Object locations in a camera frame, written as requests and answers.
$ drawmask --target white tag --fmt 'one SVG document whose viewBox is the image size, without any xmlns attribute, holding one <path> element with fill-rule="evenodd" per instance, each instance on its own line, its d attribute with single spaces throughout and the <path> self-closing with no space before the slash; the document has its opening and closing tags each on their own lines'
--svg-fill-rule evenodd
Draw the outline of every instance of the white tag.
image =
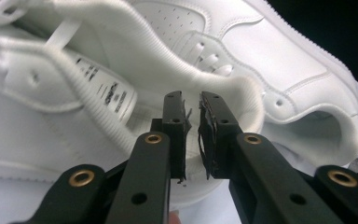
<svg viewBox="0 0 358 224">
<path fill-rule="evenodd" d="M 101 102 L 117 114 L 120 121 L 127 122 L 137 100 L 135 89 L 122 77 L 90 59 L 77 56 L 76 65 Z"/>
</svg>

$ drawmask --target dark background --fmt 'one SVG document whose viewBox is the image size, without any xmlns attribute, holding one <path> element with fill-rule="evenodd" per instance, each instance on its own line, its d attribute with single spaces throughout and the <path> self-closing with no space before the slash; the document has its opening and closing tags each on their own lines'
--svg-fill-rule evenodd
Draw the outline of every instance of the dark background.
<svg viewBox="0 0 358 224">
<path fill-rule="evenodd" d="M 301 34 L 344 62 L 358 81 L 358 0 L 268 0 Z"/>
</svg>

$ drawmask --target size label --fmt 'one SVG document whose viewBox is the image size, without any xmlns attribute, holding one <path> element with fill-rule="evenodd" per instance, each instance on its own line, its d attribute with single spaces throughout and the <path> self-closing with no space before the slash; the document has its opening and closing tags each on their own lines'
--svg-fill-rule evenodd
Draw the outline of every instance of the size label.
<svg viewBox="0 0 358 224">
<path fill-rule="evenodd" d="M 83 57 L 76 57 L 76 65 L 91 85 L 92 91 L 120 121 L 127 121 L 136 103 L 135 89 L 122 77 Z"/>
</svg>

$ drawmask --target white shoe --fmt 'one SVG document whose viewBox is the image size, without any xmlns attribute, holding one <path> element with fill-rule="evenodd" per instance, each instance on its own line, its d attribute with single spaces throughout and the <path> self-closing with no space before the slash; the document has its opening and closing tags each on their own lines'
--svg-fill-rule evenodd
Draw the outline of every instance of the white shoe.
<svg viewBox="0 0 358 224">
<path fill-rule="evenodd" d="M 16 27 L 8 25 L 13 21 Z M 81 163 L 113 168 L 151 119 L 161 118 L 171 91 L 182 91 L 193 109 L 201 91 L 220 94 L 245 132 L 261 130 L 257 81 L 184 63 L 125 2 L 0 1 L 0 179 L 6 180 L 0 183 L 51 183 Z M 190 117 L 194 127 L 198 119 L 199 113 Z M 187 181 L 172 182 L 172 209 L 199 201 L 221 182 L 206 180 L 197 136 L 192 129 L 187 137 Z M 16 212 L 0 218 L 19 219 Z"/>
<path fill-rule="evenodd" d="M 358 155 L 355 81 L 334 56 L 264 0 L 129 0 L 179 57 L 220 77 L 264 87 L 262 134 L 313 165 Z"/>
</svg>

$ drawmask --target shoe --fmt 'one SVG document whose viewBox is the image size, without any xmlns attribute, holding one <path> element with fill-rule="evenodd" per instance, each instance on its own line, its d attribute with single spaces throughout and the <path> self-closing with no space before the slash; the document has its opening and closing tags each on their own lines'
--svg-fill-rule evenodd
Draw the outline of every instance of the shoe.
<svg viewBox="0 0 358 224">
<path fill-rule="evenodd" d="M 0 1 L 0 183 L 7 184 L 6 195 L 10 182 L 50 184 L 81 163 L 105 171 L 120 164 L 151 119 L 161 118 L 164 95 L 178 90 L 194 109 L 201 91 L 220 94 L 245 132 L 262 128 L 255 79 L 212 76 L 183 62 L 126 2 Z M 197 127 L 199 114 L 190 122 Z M 173 180 L 171 209 L 201 200 L 221 183 L 206 180 L 197 139 L 192 129 L 187 181 Z M 18 221 L 32 213 L 0 218 Z"/>
<path fill-rule="evenodd" d="M 315 166 L 358 156 L 355 81 L 337 58 L 263 0 L 128 0 L 176 55 L 220 77 L 263 86 L 262 134 Z"/>
</svg>

